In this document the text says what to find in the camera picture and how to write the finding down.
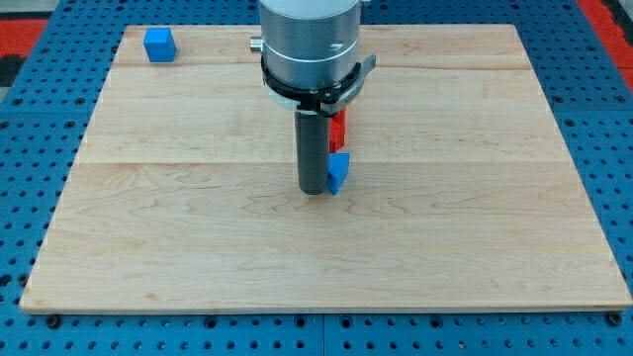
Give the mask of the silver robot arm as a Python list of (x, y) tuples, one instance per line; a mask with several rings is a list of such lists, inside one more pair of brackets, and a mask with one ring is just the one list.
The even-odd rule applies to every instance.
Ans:
[(261, 67), (275, 91), (330, 88), (359, 63), (360, 0), (260, 0)]

